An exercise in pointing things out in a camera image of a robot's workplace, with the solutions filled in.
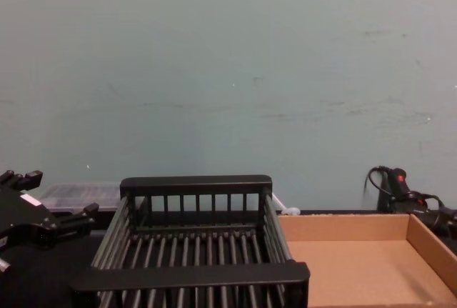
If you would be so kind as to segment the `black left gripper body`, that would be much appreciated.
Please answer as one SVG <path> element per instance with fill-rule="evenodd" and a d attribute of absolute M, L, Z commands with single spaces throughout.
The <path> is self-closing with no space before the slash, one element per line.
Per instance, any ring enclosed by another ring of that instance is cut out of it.
<path fill-rule="evenodd" d="M 57 220 L 29 194 L 1 186 L 1 249 L 18 245 L 51 247 L 57 238 Z"/>

